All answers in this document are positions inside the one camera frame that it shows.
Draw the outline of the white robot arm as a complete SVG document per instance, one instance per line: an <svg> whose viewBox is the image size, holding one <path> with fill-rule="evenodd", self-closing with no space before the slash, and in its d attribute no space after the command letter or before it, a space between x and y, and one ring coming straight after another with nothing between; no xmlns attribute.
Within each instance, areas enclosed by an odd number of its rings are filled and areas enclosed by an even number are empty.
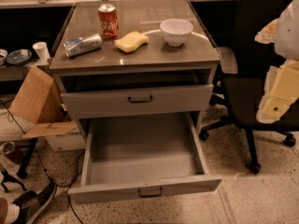
<svg viewBox="0 0 299 224"><path fill-rule="evenodd" d="M273 43L275 53L286 59L279 68L269 68L256 114L259 122L273 123L299 98L299 0L292 0L280 17L269 22L254 40Z"/></svg>

